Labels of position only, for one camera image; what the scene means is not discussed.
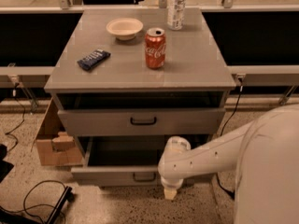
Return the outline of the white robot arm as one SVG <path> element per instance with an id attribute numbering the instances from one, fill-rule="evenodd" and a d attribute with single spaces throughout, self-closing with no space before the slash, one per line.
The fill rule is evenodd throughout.
<path id="1" fill-rule="evenodd" d="M 272 109 L 198 148 L 168 139 L 158 172 L 174 199 L 193 176 L 235 170 L 234 224 L 299 224 L 299 105 Z"/>

